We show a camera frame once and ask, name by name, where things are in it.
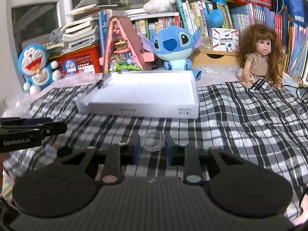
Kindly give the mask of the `black white plaid cloth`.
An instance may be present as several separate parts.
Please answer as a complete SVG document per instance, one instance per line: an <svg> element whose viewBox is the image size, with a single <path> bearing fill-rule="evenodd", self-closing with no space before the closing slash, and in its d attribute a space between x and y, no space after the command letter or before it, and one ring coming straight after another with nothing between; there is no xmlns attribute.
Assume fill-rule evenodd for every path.
<svg viewBox="0 0 308 231"><path fill-rule="evenodd" d="M68 125L65 134L42 146L10 153L5 175L15 179L55 160L55 150L82 149L129 142L153 131L170 135L180 145L200 150L216 146L283 176L293 188L285 215L301 215L307 188L307 99L260 81L252 89L239 82L200 87L197 119L137 118L81 114L77 99L86 85L53 89L31 106L28 117L50 117Z"/></svg>

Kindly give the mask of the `small white printed box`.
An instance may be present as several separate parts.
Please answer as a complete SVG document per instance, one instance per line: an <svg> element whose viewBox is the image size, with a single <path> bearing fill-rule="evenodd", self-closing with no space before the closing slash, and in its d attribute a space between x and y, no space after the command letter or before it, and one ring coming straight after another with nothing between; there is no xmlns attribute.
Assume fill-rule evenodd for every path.
<svg viewBox="0 0 308 231"><path fill-rule="evenodd" d="M236 29L211 28L210 44L213 51L238 52L239 31Z"/></svg>

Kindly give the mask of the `wooden drawer box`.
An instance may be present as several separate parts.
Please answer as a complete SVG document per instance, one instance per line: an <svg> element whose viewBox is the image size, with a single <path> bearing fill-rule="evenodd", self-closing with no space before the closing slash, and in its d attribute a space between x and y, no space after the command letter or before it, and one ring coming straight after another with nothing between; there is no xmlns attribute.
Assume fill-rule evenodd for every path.
<svg viewBox="0 0 308 231"><path fill-rule="evenodd" d="M236 52L220 52L211 49L195 49L189 57L193 67L206 65L240 65L240 57Z"/></svg>

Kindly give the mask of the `Doraemon plush toy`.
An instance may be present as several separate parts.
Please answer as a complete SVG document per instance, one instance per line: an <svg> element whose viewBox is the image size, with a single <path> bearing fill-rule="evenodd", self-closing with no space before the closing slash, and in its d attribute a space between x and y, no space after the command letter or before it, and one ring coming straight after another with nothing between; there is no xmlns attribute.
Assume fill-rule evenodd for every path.
<svg viewBox="0 0 308 231"><path fill-rule="evenodd" d="M40 44L28 45L20 54L18 68L27 79L23 90L30 94L37 94L54 81L62 77L58 69L59 63L54 60L48 62L47 49Z"/></svg>

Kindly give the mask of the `brown haired baby doll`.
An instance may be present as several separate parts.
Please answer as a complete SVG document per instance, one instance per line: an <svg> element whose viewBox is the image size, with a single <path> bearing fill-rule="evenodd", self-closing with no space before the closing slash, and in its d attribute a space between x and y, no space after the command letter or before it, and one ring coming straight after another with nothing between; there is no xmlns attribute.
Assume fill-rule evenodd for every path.
<svg viewBox="0 0 308 231"><path fill-rule="evenodd" d="M282 83L283 54L274 30L254 24L240 38L240 69L237 79L247 88L258 80L265 80L274 87Z"/></svg>

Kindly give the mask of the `blue Stitch plush toy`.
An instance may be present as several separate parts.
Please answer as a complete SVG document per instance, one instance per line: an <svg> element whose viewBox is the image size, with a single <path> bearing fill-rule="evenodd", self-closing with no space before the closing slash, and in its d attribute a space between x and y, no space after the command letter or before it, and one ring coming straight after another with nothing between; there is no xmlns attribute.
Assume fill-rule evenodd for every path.
<svg viewBox="0 0 308 231"><path fill-rule="evenodd" d="M150 41L144 35L141 36L143 48L154 53L159 59L164 61L166 70L190 70L193 72L196 80L202 76L200 70L192 68L192 61L189 57L195 49L201 46L202 34L197 29L191 34L187 29L178 26L169 26L160 31Z"/></svg>

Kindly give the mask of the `white shallow cardboard box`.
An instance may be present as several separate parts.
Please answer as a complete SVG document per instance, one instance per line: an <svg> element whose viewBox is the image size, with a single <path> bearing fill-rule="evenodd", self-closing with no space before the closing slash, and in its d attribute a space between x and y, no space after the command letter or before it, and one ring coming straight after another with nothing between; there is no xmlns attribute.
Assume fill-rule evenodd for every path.
<svg viewBox="0 0 308 231"><path fill-rule="evenodd" d="M76 101L80 113L197 119L199 94L190 70L110 73Z"/></svg>

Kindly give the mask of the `blue gift bag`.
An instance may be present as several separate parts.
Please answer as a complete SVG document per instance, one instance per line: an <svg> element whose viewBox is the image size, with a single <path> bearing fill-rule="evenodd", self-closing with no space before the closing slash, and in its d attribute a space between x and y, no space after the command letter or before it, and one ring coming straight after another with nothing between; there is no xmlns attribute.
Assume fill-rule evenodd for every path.
<svg viewBox="0 0 308 231"><path fill-rule="evenodd" d="M306 26L303 0L273 0L273 3L276 14L282 14L284 9L286 9L294 23L297 23L303 27Z"/></svg>

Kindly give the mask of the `clear round plastic dish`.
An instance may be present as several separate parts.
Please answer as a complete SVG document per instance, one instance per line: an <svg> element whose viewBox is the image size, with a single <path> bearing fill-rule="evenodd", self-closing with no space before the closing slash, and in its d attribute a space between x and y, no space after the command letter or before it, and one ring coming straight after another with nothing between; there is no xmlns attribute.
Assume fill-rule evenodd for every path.
<svg viewBox="0 0 308 231"><path fill-rule="evenodd" d="M141 146L149 152L156 152L164 147L165 140L166 137L164 133L153 131L145 134L141 138Z"/></svg>

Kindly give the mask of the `stack of books left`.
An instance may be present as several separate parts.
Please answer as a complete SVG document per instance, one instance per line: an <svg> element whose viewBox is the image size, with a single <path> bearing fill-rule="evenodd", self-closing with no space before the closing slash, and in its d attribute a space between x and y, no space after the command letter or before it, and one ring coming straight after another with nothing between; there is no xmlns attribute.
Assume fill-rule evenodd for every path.
<svg viewBox="0 0 308 231"><path fill-rule="evenodd" d="M99 12L119 6L91 4L75 8L68 13L70 17L80 17L50 34L50 42L43 44L47 50L59 48L63 53L89 45L97 41Z"/></svg>

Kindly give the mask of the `red plastic crate left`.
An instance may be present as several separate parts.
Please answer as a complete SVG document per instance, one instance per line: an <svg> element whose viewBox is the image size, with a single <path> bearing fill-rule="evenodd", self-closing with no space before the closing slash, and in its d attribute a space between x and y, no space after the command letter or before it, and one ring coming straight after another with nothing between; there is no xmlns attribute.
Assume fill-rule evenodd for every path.
<svg viewBox="0 0 308 231"><path fill-rule="evenodd" d="M102 72L99 63L100 45L95 44L76 51L49 57L49 61L56 60L62 75L67 74L98 74Z"/></svg>

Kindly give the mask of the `pink triangular diorama house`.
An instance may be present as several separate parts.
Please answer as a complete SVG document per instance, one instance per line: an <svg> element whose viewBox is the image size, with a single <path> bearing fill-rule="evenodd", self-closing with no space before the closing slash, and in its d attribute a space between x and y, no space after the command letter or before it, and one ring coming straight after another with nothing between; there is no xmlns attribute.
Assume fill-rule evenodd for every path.
<svg viewBox="0 0 308 231"><path fill-rule="evenodd" d="M113 73L152 70L154 60L154 54L144 49L131 20L124 16L113 16L109 19L103 55L99 58L102 78L98 88Z"/></svg>

